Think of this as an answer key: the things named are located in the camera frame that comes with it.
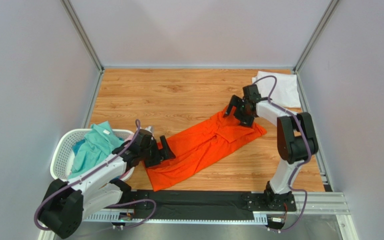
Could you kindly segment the orange t-shirt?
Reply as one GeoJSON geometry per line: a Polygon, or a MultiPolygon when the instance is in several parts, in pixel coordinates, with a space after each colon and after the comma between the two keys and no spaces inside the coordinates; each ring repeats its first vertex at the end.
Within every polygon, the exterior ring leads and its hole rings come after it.
{"type": "Polygon", "coordinates": [[[225,116],[225,112],[223,109],[167,138],[175,158],[146,169],[155,192],[187,180],[267,133],[257,123],[241,126],[238,119],[225,116]]]}

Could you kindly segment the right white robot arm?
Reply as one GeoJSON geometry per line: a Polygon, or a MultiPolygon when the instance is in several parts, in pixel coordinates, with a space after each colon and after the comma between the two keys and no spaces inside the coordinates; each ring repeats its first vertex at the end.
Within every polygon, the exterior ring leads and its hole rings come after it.
{"type": "Polygon", "coordinates": [[[293,184],[303,165],[319,150],[308,112],[297,113],[262,97],[256,84],[243,87],[243,97],[233,95],[223,115],[233,116],[243,127],[251,127],[255,118],[264,118],[276,126],[280,162],[263,193],[246,195],[251,211],[296,211],[293,184]]]}

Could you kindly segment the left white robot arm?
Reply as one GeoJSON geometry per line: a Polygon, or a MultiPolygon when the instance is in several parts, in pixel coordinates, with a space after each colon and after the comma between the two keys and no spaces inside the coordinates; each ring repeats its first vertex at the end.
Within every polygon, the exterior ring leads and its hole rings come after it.
{"type": "Polygon", "coordinates": [[[143,200],[132,199],[132,188],[122,175],[140,162],[150,168],[175,157],[165,136],[157,141],[150,130],[137,129],[132,139],[115,148],[97,166],[69,180],[53,180],[34,213],[34,224],[66,239],[82,221],[102,209],[130,209],[143,200]]]}

